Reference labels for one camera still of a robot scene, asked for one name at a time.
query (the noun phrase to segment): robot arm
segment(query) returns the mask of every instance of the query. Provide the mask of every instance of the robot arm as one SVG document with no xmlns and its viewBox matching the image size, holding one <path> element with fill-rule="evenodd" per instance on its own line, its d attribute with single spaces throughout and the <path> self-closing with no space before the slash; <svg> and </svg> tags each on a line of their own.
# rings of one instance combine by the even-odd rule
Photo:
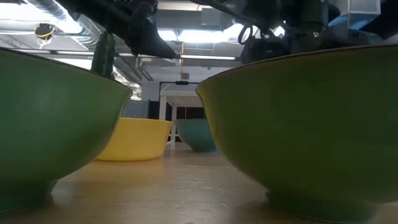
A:
<svg viewBox="0 0 398 224">
<path fill-rule="evenodd" d="M 157 0 L 57 1 L 74 18 L 84 14 L 122 38 L 134 55 L 175 57 L 175 52 L 160 38 L 156 23 L 150 18 L 157 10 Z"/>
<path fill-rule="evenodd" d="M 242 63 L 288 54 L 335 49 L 356 45 L 381 44 L 375 34 L 329 27 L 340 15 L 328 0 L 192 0 L 209 5 L 248 27 L 257 26 L 261 39 L 250 37 L 244 44 Z M 270 29 L 281 26 L 285 35 L 275 37 Z"/>
</svg>

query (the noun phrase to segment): air duct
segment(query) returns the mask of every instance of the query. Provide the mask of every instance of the air duct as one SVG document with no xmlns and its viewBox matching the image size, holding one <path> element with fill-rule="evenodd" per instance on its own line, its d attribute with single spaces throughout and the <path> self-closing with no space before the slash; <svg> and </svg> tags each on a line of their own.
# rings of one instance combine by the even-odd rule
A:
<svg viewBox="0 0 398 224">
<path fill-rule="evenodd" d="M 72 37 L 88 50 L 95 50 L 96 43 L 99 39 L 98 35 L 93 35 L 92 28 L 95 25 L 87 19 L 77 22 L 72 19 L 69 13 L 55 0 L 24 0 L 27 4 L 40 9 L 52 18 L 52 22 L 62 31 L 68 34 L 81 34 L 84 37 Z"/>
<path fill-rule="evenodd" d="M 341 14 L 329 26 L 360 29 L 372 22 L 381 13 L 381 0 L 330 0 Z"/>
</svg>

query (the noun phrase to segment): wall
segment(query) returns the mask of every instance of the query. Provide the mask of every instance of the wall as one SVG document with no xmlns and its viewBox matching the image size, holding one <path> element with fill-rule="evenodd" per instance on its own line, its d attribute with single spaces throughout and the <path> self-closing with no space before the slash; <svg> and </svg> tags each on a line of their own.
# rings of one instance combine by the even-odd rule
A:
<svg viewBox="0 0 398 224">
<path fill-rule="evenodd" d="M 159 101 L 159 82 L 143 82 L 141 100 Z"/>
<path fill-rule="evenodd" d="M 158 101 L 149 102 L 149 119 L 159 119 L 159 106 L 160 103 Z M 203 108 L 183 108 L 183 107 L 177 108 L 177 119 L 202 119 L 204 117 L 205 117 L 205 110 Z M 172 107 L 169 104 L 167 104 L 166 106 L 166 120 L 167 121 L 172 120 Z M 181 141 L 181 139 L 178 136 L 176 137 L 175 140 L 177 142 Z"/>
<path fill-rule="evenodd" d="M 124 106 L 124 118 L 149 118 L 148 100 L 129 100 Z"/>
<path fill-rule="evenodd" d="M 201 82 L 206 78 L 228 70 L 226 67 L 183 67 L 185 73 L 190 74 L 190 82 Z M 181 80 L 180 67 L 147 66 L 146 70 L 157 82 L 175 82 Z"/>
</svg>

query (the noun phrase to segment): bowl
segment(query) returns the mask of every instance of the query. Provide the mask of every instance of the bowl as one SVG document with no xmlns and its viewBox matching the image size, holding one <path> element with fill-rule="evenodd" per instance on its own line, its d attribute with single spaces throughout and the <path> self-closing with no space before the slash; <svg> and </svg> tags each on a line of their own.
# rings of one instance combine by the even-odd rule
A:
<svg viewBox="0 0 398 224">
<path fill-rule="evenodd" d="M 197 93 L 218 149 L 271 205 L 361 223 L 398 200 L 397 61 L 396 45 L 292 55 L 215 75 Z"/>
<path fill-rule="evenodd" d="M 101 161 L 144 161 L 163 155 L 172 123 L 155 119 L 121 118 Z"/>
<path fill-rule="evenodd" d="M 88 70 L 0 49 L 0 212 L 44 199 L 105 148 L 129 88 Z"/>
<path fill-rule="evenodd" d="M 180 139 L 194 152 L 217 152 L 206 119 L 178 119 L 175 124 Z"/>
</svg>

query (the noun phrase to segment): yellow bowl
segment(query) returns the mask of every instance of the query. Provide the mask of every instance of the yellow bowl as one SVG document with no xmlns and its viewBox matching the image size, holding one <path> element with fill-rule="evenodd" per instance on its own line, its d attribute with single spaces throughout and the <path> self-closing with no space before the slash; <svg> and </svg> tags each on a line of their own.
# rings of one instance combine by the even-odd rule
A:
<svg viewBox="0 0 398 224">
<path fill-rule="evenodd" d="M 101 161 L 144 161 L 162 156 L 172 123 L 154 119 L 121 118 Z"/>
</svg>

